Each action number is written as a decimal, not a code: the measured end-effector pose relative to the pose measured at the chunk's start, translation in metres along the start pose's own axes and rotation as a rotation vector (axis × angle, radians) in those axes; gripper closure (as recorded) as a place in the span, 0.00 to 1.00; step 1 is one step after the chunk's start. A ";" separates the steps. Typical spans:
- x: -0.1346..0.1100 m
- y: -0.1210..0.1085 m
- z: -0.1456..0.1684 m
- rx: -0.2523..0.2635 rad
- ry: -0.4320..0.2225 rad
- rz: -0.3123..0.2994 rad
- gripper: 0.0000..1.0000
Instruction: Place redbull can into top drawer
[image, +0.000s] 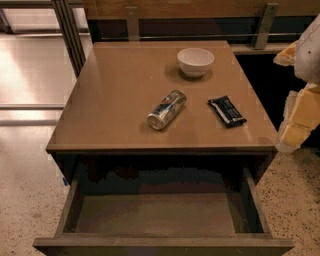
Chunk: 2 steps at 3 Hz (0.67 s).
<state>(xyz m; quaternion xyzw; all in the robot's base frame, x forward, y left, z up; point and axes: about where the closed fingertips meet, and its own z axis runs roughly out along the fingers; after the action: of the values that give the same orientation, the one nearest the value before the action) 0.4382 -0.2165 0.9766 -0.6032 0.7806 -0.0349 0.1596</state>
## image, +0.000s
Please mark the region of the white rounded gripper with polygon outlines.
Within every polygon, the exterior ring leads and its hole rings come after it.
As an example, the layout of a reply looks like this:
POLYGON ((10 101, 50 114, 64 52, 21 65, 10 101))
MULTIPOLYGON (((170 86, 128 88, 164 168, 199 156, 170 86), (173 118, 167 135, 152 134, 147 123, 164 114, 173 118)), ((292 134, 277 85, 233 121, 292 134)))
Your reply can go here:
POLYGON ((293 66, 297 78, 308 82, 299 92, 286 98, 276 148, 282 153, 299 149, 320 125, 320 14, 297 41, 273 59, 280 66, 293 66))

